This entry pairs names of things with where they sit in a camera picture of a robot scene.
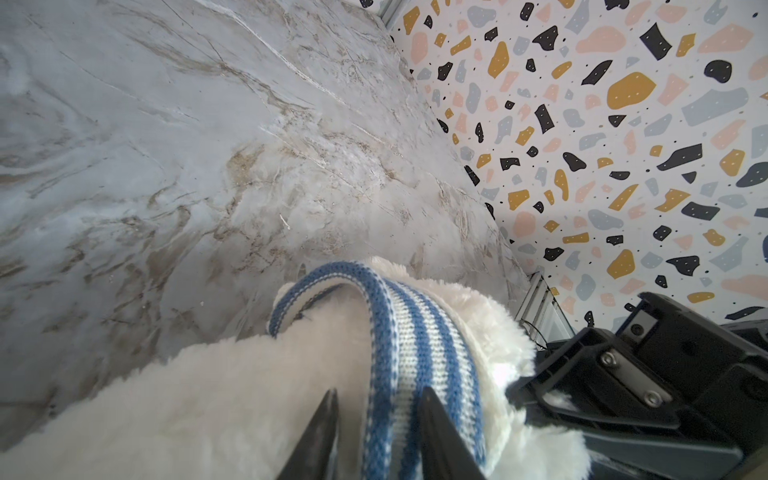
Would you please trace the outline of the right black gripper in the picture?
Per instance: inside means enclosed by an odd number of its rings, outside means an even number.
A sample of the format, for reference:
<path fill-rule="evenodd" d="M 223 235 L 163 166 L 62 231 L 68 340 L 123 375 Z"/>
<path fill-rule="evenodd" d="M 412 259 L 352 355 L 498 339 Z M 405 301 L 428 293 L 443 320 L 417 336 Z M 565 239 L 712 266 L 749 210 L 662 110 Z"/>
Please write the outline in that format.
<path fill-rule="evenodd" d="M 723 479 L 767 447 L 766 352 L 658 294 L 617 333 L 583 329 L 506 395 L 528 423 L 664 479 Z"/>

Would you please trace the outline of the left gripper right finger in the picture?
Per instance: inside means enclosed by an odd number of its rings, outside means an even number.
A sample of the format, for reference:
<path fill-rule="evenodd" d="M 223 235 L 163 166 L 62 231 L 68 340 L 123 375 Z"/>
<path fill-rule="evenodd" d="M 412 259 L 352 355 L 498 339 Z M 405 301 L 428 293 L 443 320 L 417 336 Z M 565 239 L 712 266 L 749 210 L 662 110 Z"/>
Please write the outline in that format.
<path fill-rule="evenodd" d="M 424 480 L 485 479 L 431 387 L 422 391 L 418 414 Z"/>

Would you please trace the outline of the white fluffy teddy bear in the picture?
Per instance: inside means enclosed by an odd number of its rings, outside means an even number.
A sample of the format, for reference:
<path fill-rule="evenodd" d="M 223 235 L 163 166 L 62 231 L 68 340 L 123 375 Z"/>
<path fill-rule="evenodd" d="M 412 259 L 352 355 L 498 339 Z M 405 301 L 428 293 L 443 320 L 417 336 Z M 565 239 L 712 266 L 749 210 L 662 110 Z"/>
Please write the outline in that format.
<path fill-rule="evenodd" d="M 506 388 L 534 371 L 536 348 L 508 310 L 458 283 L 361 262 L 416 288 L 456 321 L 480 377 L 485 479 L 585 479 L 583 435 L 535 427 Z M 335 479 L 360 473 L 371 378 L 369 311 L 342 287 L 275 337 L 193 345 L 77 402 L 1 456 L 5 479 L 276 479 L 323 396 L 336 389 Z"/>

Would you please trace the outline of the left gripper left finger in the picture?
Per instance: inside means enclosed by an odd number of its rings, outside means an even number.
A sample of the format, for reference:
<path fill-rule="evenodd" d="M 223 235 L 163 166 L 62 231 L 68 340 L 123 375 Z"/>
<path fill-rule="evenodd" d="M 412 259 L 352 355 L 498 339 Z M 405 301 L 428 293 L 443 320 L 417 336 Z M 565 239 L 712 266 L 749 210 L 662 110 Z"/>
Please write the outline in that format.
<path fill-rule="evenodd" d="M 339 401 L 336 389 L 323 396 L 277 480 L 336 478 Z"/>

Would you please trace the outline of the blue white striped knit sweater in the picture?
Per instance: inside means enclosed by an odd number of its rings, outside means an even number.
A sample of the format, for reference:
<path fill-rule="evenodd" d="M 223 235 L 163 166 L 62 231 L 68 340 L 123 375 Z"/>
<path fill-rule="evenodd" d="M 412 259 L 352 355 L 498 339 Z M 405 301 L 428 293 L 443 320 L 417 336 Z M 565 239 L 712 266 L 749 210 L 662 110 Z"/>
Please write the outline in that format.
<path fill-rule="evenodd" d="M 421 464 L 418 403 L 430 387 L 471 458 L 486 464 L 484 413 L 475 360 L 456 321 L 435 300 L 361 262 L 332 262 L 279 295 L 266 330 L 272 337 L 342 287 L 369 311 L 371 378 L 360 473 L 364 479 L 414 479 Z"/>

